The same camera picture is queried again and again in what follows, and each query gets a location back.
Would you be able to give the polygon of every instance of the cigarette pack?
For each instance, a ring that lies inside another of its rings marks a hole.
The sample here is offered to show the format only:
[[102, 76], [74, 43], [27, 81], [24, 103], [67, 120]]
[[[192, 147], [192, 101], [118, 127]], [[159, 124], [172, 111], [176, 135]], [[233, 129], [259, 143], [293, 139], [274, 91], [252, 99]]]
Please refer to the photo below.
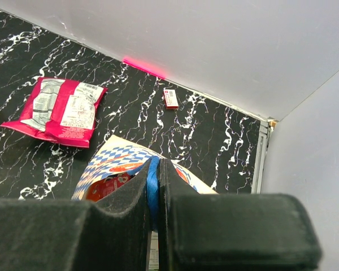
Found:
[[176, 91], [174, 89], [165, 89], [163, 91], [163, 96], [167, 109], [177, 109], [179, 107]]

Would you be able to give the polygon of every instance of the white panel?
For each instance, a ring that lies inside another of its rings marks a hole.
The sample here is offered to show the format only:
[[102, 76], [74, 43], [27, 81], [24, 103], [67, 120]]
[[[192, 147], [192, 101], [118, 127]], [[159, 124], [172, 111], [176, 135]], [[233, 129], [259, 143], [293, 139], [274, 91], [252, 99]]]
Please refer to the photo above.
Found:
[[0, 8], [56, 33], [65, 34], [69, 15], [66, 0], [0, 0]]
[[322, 271], [339, 271], [339, 73], [276, 127], [263, 193], [295, 195], [324, 250]]
[[0, 0], [0, 7], [277, 119], [339, 70], [339, 0]]

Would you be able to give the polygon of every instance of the marble floor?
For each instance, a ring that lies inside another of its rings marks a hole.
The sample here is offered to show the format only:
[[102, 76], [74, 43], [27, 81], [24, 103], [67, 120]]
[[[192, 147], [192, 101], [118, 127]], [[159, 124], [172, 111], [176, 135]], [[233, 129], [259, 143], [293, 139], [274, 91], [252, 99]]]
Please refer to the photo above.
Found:
[[[89, 149], [0, 127], [0, 198], [70, 199], [111, 135], [175, 159], [219, 193], [250, 193], [260, 121], [0, 11], [0, 125], [16, 120], [40, 76], [105, 86]], [[166, 110], [164, 88], [180, 107]]]

